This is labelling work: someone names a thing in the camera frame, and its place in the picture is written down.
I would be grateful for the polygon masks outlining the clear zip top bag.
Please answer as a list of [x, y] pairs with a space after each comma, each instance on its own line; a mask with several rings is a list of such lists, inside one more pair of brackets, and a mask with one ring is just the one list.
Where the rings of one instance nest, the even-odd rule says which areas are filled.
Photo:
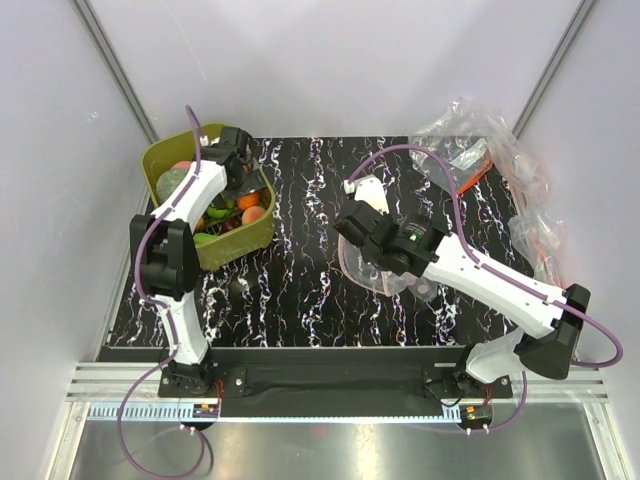
[[416, 299], [424, 303], [431, 302], [438, 293], [437, 285], [424, 277], [416, 277], [410, 273], [396, 275], [366, 262], [360, 251], [342, 235], [338, 236], [337, 253], [343, 275], [355, 285], [373, 293], [392, 297], [409, 290]]

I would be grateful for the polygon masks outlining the olive green plastic bin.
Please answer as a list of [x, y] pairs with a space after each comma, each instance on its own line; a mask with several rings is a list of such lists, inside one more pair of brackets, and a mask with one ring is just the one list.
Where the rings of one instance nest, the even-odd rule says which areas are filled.
[[[273, 212], [276, 195], [259, 160], [251, 151], [252, 137], [249, 140], [248, 150], [254, 162], [259, 165], [265, 180], [265, 187], [259, 191], [261, 193], [259, 206], [262, 206], [266, 213], [260, 220], [242, 225], [241, 217], [244, 211], [236, 205], [238, 198], [228, 198], [225, 195], [224, 189], [227, 182], [225, 170], [209, 159], [209, 146], [218, 140], [223, 127], [231, 126], [220, 123], [204, 126], [201, 136], [207, 138], [210, 144], [201, 146], [200, 155], [196, 154], [193, 135], [184, 132], [153, 144], [141, 160], [150, 198], [157, 214], [171, 207], [171, 202], [178, 198], [179, 191], [186, 185], [191, 175], [197, 176], [187, 193], [178, 199], [178, 205], [172, 209], [167, 219], [169, 221], [178, 218], [186, 219], [189, 222], [192, 237], [198, 232], [220, 236], [218, 240], [204, 247], [197, 247], [194, 243], [200, 267], [205, 271], [215, 271], [229, 262], [267, 247], [274, 235]], [[173, 194], [163, 204], [159, 204], [156, 182], [162, 173], [172, 169], [172, 166], [179, 161], [192, 162], [189, 173]]]

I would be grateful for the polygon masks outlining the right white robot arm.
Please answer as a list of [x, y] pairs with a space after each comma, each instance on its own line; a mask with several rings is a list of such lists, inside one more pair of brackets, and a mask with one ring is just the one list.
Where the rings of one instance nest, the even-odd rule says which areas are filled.
[[362, 200], [347, 201], [334, 227], [380, 270], [452, 287], [516, 324], [511, 333], [466, 349], [453, 374], [463, 395], [476, 396], [523, 370], [567, 378], [591, 298], [585, 287], [544, 284], [463, 247], [439, 220], [413, 214], [396, 223]]

